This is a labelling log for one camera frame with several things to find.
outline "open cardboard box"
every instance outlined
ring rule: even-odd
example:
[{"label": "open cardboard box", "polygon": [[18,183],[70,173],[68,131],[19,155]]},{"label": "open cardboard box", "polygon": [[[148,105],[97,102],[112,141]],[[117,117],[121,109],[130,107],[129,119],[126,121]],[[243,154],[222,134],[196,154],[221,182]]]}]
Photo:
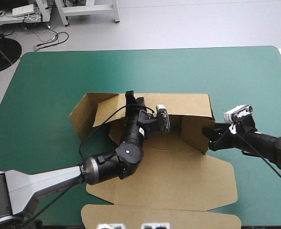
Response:
[{"label": "open cardboard box", "polygon": [[[214,125],[207,94],[135,94],[145,104],[167,107],[170,134],[151,135],[144,142],[144,158],[133,176],[114,178],[89,186],[92,195],[114,205],[86,205],[81,211],[87,229],[100,223],[124,223],[128,229],[144,222],[169,222],[172,229],[231,228],[241,222],[234,215],[207,212],[237,201],[237,188],[230,163],[203,154],[208,139],[202,128]],[[70,120],[80,139],[92,126],[100,125],[126,103],[124,94],[87,93],[77,104]],[[110,125],[110,138],[119,143],[125,110]]]}]

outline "metal frame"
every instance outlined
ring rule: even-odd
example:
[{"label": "metal frame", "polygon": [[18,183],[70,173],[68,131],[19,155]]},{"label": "metal frame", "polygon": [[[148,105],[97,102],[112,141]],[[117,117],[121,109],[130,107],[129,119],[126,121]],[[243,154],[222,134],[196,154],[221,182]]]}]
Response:
[{"label": "metal frame", "polygon": [[69,25],[68,16],[114,13],[115,22],[120,22],[117,0],[112,4],[95,5],[95,0],[87,0],[85,6],[65,7],[62,0],[55,0],[63,25]]},{"label": "metal frame", "polygon": [[[42,21],[43,22],[50,21],[50,13],[52,8],[48,8],[48,9],[45,8],[48,7],[48,5],[51,4],[52,2],[50,0],[36,0],[36,3],[40,9],[40,13],[42,14]],[[11,23],[22,23],[23,21],[25,23],[41,22],[40,17],[38,18],[37,21],[24,20],[21,17],[11,17],[12,15],[11,11],[6,11],[6,15],[0,17],[0,25],[11,24]]]}]

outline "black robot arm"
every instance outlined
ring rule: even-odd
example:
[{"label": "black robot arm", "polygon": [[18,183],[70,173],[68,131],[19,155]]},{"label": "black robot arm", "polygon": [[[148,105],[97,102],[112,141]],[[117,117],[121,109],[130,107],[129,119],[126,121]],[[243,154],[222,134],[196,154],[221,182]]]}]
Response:
[{"label": "black robot arm", "polygon": [[259,133],[252,117],[252,107],[241,105],[224,113],[225,123],[204,128],[209,149],[238,148],[247,156],[262,156],[281,169],[281,137]]},{"label": "black robot arm", "polygon": [[157,132],[169,133],[170,121],[164,105],[156,106],[156,114],[148,113],[144,98],[134,98],[133,91],[126,92],[125,108],[125,130],[116,149],[90,156],[84,165],[49,172],[0,171],[0,229],[36,228],[30,222],[39,215],[34,216],[39,202],[73,185],[132,175],[142,161],[144,139]]}]

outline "green tabletop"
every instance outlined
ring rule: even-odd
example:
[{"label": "green tabletop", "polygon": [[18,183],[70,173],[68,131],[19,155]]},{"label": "green tabletop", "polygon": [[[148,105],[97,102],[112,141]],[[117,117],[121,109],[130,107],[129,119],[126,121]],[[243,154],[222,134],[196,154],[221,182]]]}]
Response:
[{"label": "green tabletop", "polygon": [[[0,105],[0,170],[37,173],[80,163],[70,112],[86,92],[127,90],[209,93],[218,122],[223,112],[251,104],[259,131],[281,136],[281,56],[274,47],[32,52]],[[87,143],[87,155],[114,147],[107,132],[106,126]],[[234,165],[239,194],[237,203],[213,211],[237,215],[243,225],[281,225],[281,180],[261,159],[238,149],[208,154]],[[40,219],[81,225],[80,210],[89,203],[105,202],[76,186]]]}]

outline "gray floor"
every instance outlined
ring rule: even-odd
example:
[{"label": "gray floor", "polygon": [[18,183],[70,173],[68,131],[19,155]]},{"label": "gray floor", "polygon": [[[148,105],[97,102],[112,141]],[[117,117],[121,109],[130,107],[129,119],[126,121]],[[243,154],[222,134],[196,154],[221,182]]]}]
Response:
[{"label": "gray floor", "polygon": [[[96,4],[110,0],[97,0]],[[120,23],[112,14],[70,17],[64,27],[57,10],[50,24],[66,31],[64,44],[45,51],[125,50],[273,45],[281,48],[281,0],[118,0]],[[53,35],[35,30],[42,39]],[[23,53],[38,37],[20,26],[11,36]],[[18,63],[0,72],[0,102]]]}]

